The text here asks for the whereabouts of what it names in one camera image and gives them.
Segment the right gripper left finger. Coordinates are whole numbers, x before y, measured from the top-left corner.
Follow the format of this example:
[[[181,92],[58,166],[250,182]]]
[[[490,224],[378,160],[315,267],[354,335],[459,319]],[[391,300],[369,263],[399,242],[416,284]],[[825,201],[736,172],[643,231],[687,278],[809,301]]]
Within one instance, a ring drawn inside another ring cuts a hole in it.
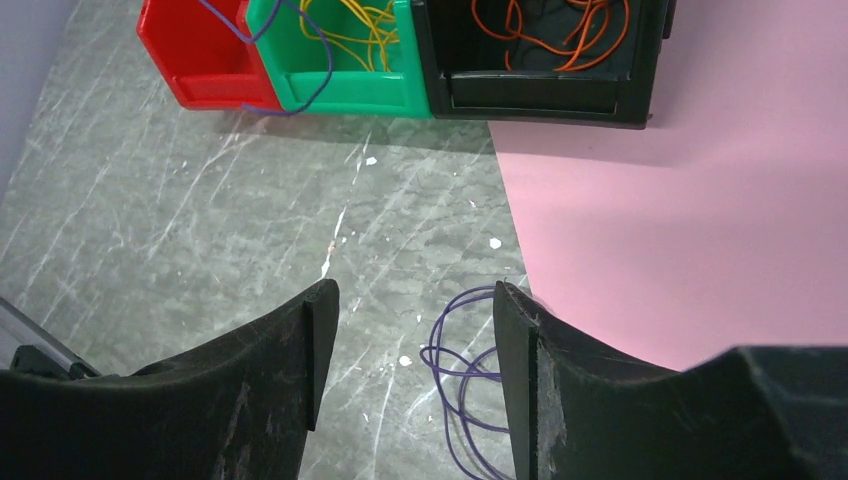
[[[324,279],[275,310],[130,375],[1,369],[5,479],[294,479],[339,320]]]

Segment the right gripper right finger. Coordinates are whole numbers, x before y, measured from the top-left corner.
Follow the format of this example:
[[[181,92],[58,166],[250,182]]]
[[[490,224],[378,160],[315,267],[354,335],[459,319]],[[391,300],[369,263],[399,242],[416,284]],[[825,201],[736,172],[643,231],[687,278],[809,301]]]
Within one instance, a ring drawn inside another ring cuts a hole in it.
[[[843,479],[847,350],[739,346],[673,371],[559,320],[519,287],[493,319],[520,479]]]

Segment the black plastic bin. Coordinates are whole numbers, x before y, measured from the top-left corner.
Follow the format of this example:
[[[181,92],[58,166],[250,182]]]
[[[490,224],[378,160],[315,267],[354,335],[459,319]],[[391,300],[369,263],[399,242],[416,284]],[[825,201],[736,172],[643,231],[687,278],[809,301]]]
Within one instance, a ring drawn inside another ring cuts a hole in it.
[[[414,1],[437,118],[642,129],[673,1]]]

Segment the red plastic bin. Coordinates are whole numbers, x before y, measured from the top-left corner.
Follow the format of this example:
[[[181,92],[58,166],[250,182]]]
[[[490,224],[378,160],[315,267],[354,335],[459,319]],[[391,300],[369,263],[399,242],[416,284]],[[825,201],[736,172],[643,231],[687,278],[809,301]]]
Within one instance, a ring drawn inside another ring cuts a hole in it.
[[[145,1],[137,34],[184,108],[281,109],[256,47],[200,2]]]

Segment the green plastic bin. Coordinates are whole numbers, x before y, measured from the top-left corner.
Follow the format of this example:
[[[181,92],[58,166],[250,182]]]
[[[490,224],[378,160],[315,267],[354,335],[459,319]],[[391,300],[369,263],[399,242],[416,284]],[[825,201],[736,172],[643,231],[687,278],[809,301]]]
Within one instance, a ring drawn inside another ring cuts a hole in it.
[[[408,1],[251,1],[245,20],[282,107],[430,115]]]

